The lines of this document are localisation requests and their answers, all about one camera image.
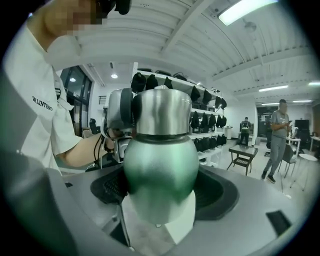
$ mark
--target white wall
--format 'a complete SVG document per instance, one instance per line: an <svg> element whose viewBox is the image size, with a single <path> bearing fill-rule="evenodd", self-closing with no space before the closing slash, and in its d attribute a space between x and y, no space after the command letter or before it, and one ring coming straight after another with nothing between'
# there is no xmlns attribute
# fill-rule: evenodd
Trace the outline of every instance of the white wall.
<svg viewBox="0 0 320 256"><path fill-rule="evenodd" d="M239 97L238 101L227 102L225 111L226 124L232 126L231 137L238 138L239 125L248 117L250 123L254 124L253 138L254 142L258 134L258 114L256 102L253 96Z"/></svg>
<svg viewBox="0 0 320 256"><path fill-rule="evenodd" d="M110 94L117 89L130 88L131 84L114 83L101 87L98 83L94 82L91 86L90 99L89 99L89 117L95 119L96 126L101 125L101 118L103 115L104 105L99 104L99 96L106 96L106 102L109 102Z"/></svg>
<svg viewBox="0 0 320 256"><path fill-rule="evenodd" d="M289 120L292 120L293 126L295 120L305 119L309 120L310 133L314 131L314 119L311 105L289 105L288 106Z"/></svg>

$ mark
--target window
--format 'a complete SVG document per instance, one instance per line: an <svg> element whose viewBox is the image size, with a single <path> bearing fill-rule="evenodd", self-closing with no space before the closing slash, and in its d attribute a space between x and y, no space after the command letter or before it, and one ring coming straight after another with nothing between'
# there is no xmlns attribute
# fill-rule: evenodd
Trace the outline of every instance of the window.
<svg viewBox="0 0 320 256"><path fill-rule="evenodd" d="M60 78L67 92L67 101L74 106L70 113L74 132L81 136L82 129L88 127L89 96L92 81L78 66L64 69Z"/></svg>

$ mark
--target ceiling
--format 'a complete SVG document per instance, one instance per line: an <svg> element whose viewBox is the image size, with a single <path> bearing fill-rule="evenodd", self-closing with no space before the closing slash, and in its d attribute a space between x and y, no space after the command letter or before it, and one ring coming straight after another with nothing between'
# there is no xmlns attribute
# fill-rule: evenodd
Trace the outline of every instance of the ceiling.
<svg viewBox="0 0 320 256"><path fill-rule="evenodd" d="M252 96L257 105L320 99L320 86L308 86L320 80L319 64L294 19L273 3L225 26L217 15L236 1L132 0L127 15L113 11L101 26L54 42L47 60L57 70L92 63L106 86L130 83L139 62L181 71L229 99ZM278 85L289 87L259 92Z"/></svg>

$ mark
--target standing man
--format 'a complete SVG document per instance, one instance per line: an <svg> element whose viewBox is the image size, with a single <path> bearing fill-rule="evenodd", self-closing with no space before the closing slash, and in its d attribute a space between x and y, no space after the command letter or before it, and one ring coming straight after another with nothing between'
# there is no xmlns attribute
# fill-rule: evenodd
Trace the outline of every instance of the standing man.
<svg viewBox="0 0 320 256"><path fill-rule="evenodd" d="M245 145L248 146L249 142L249 129L251 128L251 123L248 121L248 117L244 119L244 121L241 122L241 139L240 144L242 144L242 141L245 138Z"/></svg>
<svg viewBox="0 0 320 256"><path fill-rule="evenodd" d="M289 116L287 115L288 104L284 99L279 101L279 109L274 111L271 116L271 147L270 147L270 159L266 164L261 178L264 180L271 166L271 171L267 176L267 179L275 183L273 175L280 164L282 157L284 156L286 148L286 136L290 129Z"/></svg>
<svg viewBox="0 0 320 256"><path fill-rule="evenodd" d="M128 0L123 2L130 8ZM22 25L2 63L6 84L15 92L13 100L23 101L34 114L24 127L28 131L24 141L11 146L15 152L37 159L45 168L59 170L55 157L80 167L95 161L99 151L103 156L114 148L112 139L105 141L108 150L97 147L100 134L89 138L75 135L69 113L73 106L67 102L62 80L45 60L47 49L57 38L84 25L101 24L113 7L111 1L51 0ZM55 89L60 89L59 98ZM112 130L109 135L117 136Z"/></svg>

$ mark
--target white shirt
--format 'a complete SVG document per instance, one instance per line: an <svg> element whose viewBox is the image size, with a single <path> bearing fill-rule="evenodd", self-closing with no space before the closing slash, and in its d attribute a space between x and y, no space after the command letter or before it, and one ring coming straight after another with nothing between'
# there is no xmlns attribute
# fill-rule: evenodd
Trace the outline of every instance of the white shirt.
<svg viewBox="0 0 320 256"><path fill-rule="evenodd" d="M55 157L73 148L82 138L75 135L62 80L45 61L46 52L24 24L4 59L3 69L14 89L37 115L22 148L23 155L59 170ZM61 90L57 100L55 88Z"/></svg>

